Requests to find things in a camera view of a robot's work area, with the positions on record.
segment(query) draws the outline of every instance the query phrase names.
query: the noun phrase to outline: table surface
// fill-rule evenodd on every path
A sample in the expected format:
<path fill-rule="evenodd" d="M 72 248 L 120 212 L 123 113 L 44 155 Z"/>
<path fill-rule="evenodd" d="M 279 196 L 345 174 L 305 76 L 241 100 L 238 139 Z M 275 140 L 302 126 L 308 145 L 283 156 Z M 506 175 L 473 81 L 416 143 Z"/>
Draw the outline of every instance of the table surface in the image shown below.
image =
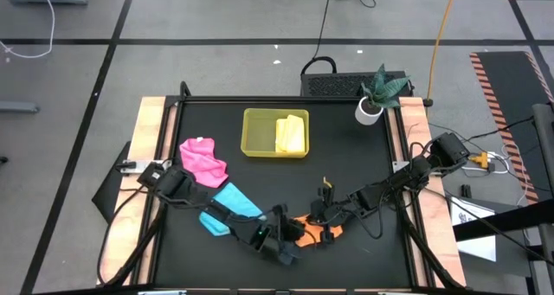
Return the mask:
<path fill-rule="evenodd" d="M 131 148 L 128 159 L 152 160 L 158 142 L 158 134 L 161 128 L 161 120 L 164 111 L 165 97 L 144 97 L 138 111 L 137 122 L 132 136 Z M 431 139 L 428 128 L 428 121 L 420 98 L 400 98 L 401 113 L 407 134 L 407 142 L 427 143 Z M 170 110 L 168 125 L 174 125 L 177 110 L 173 106 Z M 388 111 L 390 116 L 390 128 L 395 146 L 396 158 L 402 160 L 402 148 L 397 130 L 395 113 Z M 169 156 L 172 127 L 167 127 L 165 133 L 162 159 Z M 414 153 L 420 153 L 421 148 L 415 148 Z M 137 176 L 125 176 L 121 184 L 122 189 L 138 188 Z M 429 178 L 429 189 L 443 192 L 441 179 L 438 177 Z M 116 208 L 129 196 L 129 192 L 119 192 Z M 421 206 L 422 219 L 427 236 L 427 242 L 438 260 L 448 270 L 452 277 L 459 283 L 465 285 L 465 278 L 461 267 L 460 255 L 456 246 L 454 231 L 450 222 L 448 205 L 444 198 L 434 195 L 431 192 L 422 192 L 418 201 Z M 100 272 L 104 280 L 110 279 L 126 261 L 131 251 L 135 248 L 138 238 L 140 224 L 145 209 L 146 195 L 139 194 L 132 199 L 120 212 L 108 235 L 106 247 L 100 264 Z M 151 264 L 152 243 L 146 248 L 143 255 L 142 266 L 138 276 L 139 283 L 146 283 Z M 425 273 L 423 270 L 422 256 L 416 245 L 412 242 L 414 251 L 415 270 L 419 285 L 426 285 Z M 435 283 L 441 282 L 435 277 Z"/>

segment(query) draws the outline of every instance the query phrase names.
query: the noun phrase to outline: gray floor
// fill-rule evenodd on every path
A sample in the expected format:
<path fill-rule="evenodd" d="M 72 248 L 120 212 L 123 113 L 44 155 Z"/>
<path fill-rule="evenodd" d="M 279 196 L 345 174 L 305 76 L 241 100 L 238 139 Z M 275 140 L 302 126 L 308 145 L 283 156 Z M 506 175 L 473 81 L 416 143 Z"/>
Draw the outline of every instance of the gray floor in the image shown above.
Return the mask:
<path fill-rule="evenodd" d="M 87 7 L 56 7 L 56 38 L 109 38 L 124 0 L 89 0 Z M 433 39 L 447 0 L 377 0 L 373 9 L 357 0 L 332 0 L 325 37 Z M 544 17 L 550 3 L 519 2 L 537 38 L 554 39 Z M 122 37 L 159 39 L 316 38 L 325 0 L 134 0 Z M 0 38 L 44 38 L 49 13 L 43 6 L 13 6 L 0 0 Z M 506 0 L 454 0 L 445 38 L 523 39 Z M 15 47 L 32 54 L 45 47 Z M 90 202 L 125 141 L 132 135 L 140 98 L 177 93 L 186 80 L 195 95 L 298 95 L 300 70 L 314 46 L 118 46 L 61 211 L 35 292 L 93 287 L 95 262 L 106 223 Z M 442 47 L 437 58 L 435 106 L 430 120 L 471 135 L 494 129 L 473 67 L 472 52 L 527 47 Z M 554 48 L 542 47 L 554 67 Z M 388 70 L 412 76 L 424 95 L 432 47 L 323 46 L 341 72 Z M 102 46 L 55 46 L 40 60 L 5 59 L 0 53 L 0 99 L 32 100 L 35 116 L 0 114 L 0 291 L 17 293 L 28 270 L 88 98 L 106 53 Z M 310 72 L 326 73 L 327 65 Z M 434 134 L 439 129 L 431 128 Z M 499 151 L 491 136 L 477 142 Z M 444 180 L 457 190 L 468 180 Z M 513 204 L 522 190 L 511 176 L 474 178 L 476 197 Z M 465 268 L 479 290 L 526 293 L 521 278 Z"/>

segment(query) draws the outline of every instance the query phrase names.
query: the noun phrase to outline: orange cloth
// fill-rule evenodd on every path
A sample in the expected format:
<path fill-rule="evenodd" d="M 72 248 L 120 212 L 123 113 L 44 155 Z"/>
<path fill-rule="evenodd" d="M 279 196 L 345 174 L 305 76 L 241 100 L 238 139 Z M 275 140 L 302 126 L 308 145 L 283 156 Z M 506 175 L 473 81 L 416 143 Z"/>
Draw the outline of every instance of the orange cloth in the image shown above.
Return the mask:
<path fill-rule="evenodd" d="M 294 218 L 295 220 L 300 221 L 301 223 L 304 224 L 304 226 L 305 226 L 304 229 L 306 231 L 304 236 L 302 236 L 300 239 L 298 239 L 296 241 L 296 245 L 298 245 L 299 247 L 306 247 L 306 246 L 309 246 L 313 243 L 320 243 L 321 242 L 319 234 L 321 234 L 321 232 L 323 231 L 323 227 L 321 227 L 321 226 L 312 226 L 312 225 L 308 224 L 306 222 L 307 216 L 308 216 L 308 214 Z M 313 234 L 313 236 L 315 237 L 315 242 L 313 241 L 314 238 L 312 238 L 312 236 L 309 235 L 308 232 Z M 331 228 L 331 232 L 335 235 L 335 238 L 337 238 L 343 233 L 343 228 L 340 227 L 340 226 L 333 227 L 333 228 Z"/>

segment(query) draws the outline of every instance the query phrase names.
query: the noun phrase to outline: black tray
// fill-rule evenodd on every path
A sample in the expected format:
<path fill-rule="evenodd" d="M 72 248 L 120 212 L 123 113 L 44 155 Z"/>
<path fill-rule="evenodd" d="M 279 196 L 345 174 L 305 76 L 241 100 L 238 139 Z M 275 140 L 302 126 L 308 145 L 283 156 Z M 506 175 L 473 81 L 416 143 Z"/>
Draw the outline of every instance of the black tray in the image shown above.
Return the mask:
<path fill-rule="evenodd" d="M 228 163 L 229 181 L 257 206 L 263 210 L 286 202 L 290 215 L 303 215 L 317 197 L 323 176 L 337 186 L 340 198 L 392 172 L 394 148 L 388 115 L 383 114 L 371 127 L 361 126 L 353 117 L 357 103 L 354 98 L 189 97 L 178 103 L 171 155 L 180 158 L 178 145 L 186 138 L 213 138 L 216 158 Z M 303 159 L 246 157 L 240 150 L 242 117 L 252 107 L 307 109 L 308 155 Z M 334 245 L 317 250 L 305 247 L 303 258 L 291 266 L 264 260 L 230 236 L 212 236 L 198 215 L 197 211 L 168 210 L 151 264 L 149 281 L 157 287 L 399 288 L 415 281 L 410 245 L 396 212 L 389 208 L 383 207 L 380 240 L 373 240 L 352 221 Z M 377 229 L 376 215 L 365 222 Z"/>

